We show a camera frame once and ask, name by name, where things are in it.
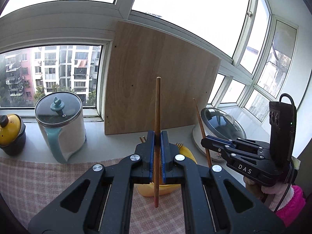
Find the white pot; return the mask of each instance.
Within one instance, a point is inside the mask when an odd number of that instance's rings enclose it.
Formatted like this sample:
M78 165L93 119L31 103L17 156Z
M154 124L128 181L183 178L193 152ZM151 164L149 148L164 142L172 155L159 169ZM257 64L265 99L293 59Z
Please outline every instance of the white pot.
M67 163L86 141L80 98L70 92L49 94L36 105L35 116L54 158Z

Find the wooden board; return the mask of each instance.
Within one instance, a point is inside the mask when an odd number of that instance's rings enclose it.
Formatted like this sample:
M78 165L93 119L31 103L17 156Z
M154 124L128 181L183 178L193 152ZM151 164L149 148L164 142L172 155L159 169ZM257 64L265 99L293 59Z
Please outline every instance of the wooden board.
M193 98L207 104L220 59L166 33L118 22L105 99L105 134L154 128L156 77L162 78L162 129L196 124Z

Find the pot lid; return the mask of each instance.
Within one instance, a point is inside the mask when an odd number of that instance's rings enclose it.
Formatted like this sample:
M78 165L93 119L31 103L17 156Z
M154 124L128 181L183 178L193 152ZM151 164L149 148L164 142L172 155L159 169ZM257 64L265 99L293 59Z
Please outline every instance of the pot lid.
M71 92L54 92L43 97L35 107L39 123L46 126L64 126L82 111L80 98Z
M245 139L246 134L241 125L230 115L216 108L204 108L201 117L208 129L218 138L236 140Z

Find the red building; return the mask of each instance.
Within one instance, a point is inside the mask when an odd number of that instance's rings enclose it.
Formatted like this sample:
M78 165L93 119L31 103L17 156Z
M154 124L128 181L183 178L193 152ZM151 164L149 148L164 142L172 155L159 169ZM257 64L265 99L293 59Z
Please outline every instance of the red building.
M20 50L21 78L24 80L24 99L27 105L34 104L34 87L32 85L31 48Z

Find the black cable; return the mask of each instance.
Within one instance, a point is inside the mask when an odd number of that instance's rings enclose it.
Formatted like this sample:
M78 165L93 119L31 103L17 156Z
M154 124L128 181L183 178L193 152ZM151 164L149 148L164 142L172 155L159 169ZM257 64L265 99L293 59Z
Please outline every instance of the black cable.
M292 180L294 178L294 171L295 171L295 168L294 168L294 162L292 161L291 159L291 179L288 181L288 186L282 196L282 198L280 199L280 202L277 204L275 210L274 210L274 213L276 213L276 211L278 210L278 208L280 207L280 205L282 204L283 200L285 199L286 197L286 194L288 193L289 191L289 188L291 187L291 183L292 183Z
M291 159L291 155L294 149L294 138L296 135L296 124L297 124L297 111L296 111L296 106L294 105L294 100L292 99L292 97L287 94L287 93L283 93L280 96L280 102L282 101L282 97L287 97L290 102L291 102L291 106L292 106L292 117L291 117L291 131L290 131L290 145L289 145L289 154L287 157L287 160Z

